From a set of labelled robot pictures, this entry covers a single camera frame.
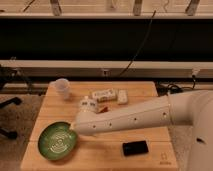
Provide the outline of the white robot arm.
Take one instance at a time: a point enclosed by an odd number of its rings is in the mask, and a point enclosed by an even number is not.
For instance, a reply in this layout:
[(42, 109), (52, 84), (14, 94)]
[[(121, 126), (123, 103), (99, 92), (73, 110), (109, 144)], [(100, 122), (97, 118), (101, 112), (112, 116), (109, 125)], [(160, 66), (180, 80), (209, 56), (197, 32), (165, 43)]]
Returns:
[(169, 94), (103, 114), (83, 109), (72, 128), (91, 135), (168, 125), (193, 126), (187, 171), (213, 171), (212, 90)]

